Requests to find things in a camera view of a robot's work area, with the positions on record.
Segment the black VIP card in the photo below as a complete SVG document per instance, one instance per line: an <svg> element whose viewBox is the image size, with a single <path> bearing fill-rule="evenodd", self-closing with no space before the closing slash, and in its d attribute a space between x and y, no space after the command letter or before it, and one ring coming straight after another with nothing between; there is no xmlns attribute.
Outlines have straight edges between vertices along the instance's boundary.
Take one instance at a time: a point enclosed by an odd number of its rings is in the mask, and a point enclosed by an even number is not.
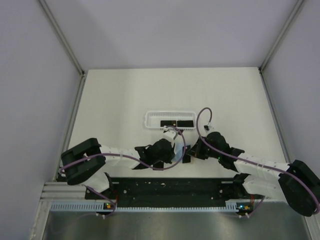
<svg viewBox="0 0 320 240"><path fill-rule="evenodd" d="M185 154L182 158L182 163L183 164L189 164L191 163L191 156L188 154Z"/></svg>

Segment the beige card holder wallet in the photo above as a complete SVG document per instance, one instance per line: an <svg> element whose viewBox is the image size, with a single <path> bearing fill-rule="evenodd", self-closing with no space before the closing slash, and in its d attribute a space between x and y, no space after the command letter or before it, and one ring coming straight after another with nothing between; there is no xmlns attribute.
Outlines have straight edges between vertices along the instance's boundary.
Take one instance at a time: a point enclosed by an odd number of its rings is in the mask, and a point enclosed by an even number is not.
<svg viewBox="0 0 320 240"><path fill-rule="evenodd" d="M187 143L186 146L182 142L179 142L175 145L175 156L172 159L172 162L178 162L181 156L183 155L183 152L185 151L184 155L187 155L187 152L192 148L192 145Z"/></svg>

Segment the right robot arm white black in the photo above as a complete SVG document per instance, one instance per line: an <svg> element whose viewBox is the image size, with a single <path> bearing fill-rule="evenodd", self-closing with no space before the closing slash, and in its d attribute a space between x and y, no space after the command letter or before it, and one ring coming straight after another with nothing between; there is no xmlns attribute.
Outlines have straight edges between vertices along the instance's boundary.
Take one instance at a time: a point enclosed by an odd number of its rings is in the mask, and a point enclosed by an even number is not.
<svg viewBox="0 0 320 240"><path fill-rule="evenodd" d="M219 132L200 136L187 152L200 160L213 158L236 172L233 192L239 198L260 195L287 203L305 217L320 212L320 179L303 161L275 162L231 147Z"/></svg>

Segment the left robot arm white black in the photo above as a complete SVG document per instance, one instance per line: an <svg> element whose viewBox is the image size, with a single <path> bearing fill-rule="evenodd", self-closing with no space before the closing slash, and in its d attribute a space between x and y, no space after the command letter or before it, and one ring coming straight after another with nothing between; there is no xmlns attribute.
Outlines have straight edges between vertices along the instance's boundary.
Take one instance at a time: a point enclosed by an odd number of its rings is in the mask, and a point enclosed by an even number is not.
<svg viewBox="0 0 320 240"><path fill-rule="evenodd" d="M134 148L114 148L101 145L97 138L89 138L61 154L62 167L68 185L84 185L109 198L114 191L111 177L103 171L104 166L130 170L167 170L179 163L176 144L162 138L154 144Z"/></svg>

